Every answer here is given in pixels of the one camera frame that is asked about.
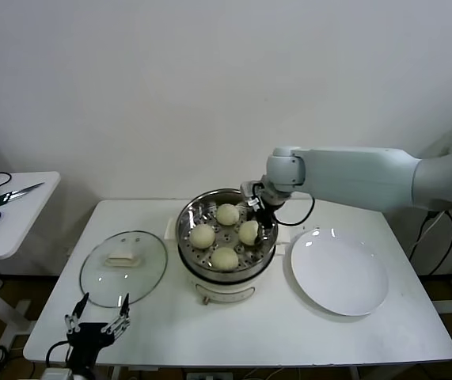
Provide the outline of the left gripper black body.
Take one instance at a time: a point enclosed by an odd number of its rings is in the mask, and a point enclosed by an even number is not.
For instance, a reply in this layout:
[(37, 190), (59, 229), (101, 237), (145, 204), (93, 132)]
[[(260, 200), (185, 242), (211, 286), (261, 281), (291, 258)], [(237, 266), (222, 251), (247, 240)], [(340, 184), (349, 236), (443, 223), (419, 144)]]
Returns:
[(73, 375), (93, 375), (100, 351), (114, 343), (111, 333), (102, 332), (106, 325), (106, 322), (84, 322), (78, 325), (78, 332), (67, 334), (71, 352), (66, 364)]

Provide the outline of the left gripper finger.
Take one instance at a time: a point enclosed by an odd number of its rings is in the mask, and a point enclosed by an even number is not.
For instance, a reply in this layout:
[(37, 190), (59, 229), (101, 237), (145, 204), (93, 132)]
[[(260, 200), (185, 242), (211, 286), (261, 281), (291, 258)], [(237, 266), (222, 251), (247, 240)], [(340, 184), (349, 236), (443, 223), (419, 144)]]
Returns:
[(86, 307), (89, 299), (89, 292), (85, 293), (82, 299), (75, 305), (71, 314), (66, 314), (64, 321), (68, 331), (74, 331), (78, 327), (78, 321)]
[(130, 325), (129, 311), (129, 294), (126, 294), (123, 298), (119, 315), (108, 323), (102, 329), (102, 332), (108, 335), (122, 335)]

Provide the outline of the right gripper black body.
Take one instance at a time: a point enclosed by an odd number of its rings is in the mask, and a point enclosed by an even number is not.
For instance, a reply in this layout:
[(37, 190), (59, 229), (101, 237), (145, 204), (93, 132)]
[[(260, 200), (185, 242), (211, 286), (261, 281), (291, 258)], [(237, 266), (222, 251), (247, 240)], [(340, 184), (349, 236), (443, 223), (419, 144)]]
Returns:
[(256, 220), (264, 228), (271, 228), (274, 222), (274, 213), (279, 208), (279, 198), (274, 196), (253, 196), (251, 208)]

